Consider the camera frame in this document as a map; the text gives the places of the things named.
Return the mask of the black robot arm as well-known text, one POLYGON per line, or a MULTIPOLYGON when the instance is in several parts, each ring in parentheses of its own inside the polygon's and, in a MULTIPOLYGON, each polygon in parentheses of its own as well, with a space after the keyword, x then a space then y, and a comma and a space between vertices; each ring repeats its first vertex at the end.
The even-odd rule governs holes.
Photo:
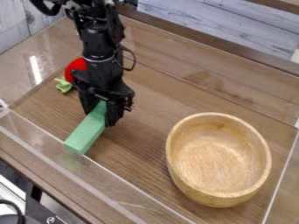
POLYGON ((106 125, 114 126, 132 109, 135 91, 126 84, 123 75, 132 71, 124 65, 128 48, 122 41, 126 27, 118 14, 118 0, 30 0, 40 13, 55 16, 66 11, 74 21, 83 43, 82 57, 75 59, 64 72, 64 79, 79 91, 86 113, 104 103, 106 125))

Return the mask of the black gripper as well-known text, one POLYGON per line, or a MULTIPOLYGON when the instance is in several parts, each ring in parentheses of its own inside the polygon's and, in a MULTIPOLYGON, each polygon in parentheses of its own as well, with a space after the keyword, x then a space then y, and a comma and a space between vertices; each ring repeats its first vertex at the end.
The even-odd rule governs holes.
POLYGON ((107 103, 107 126, 112 127, 131 110, 135 91, 123 80, 123 67, 114 61, 94 63, 76 58, 70 63, 70 83, 79 91, 84 113, 88 114, 99 102, 107 103))

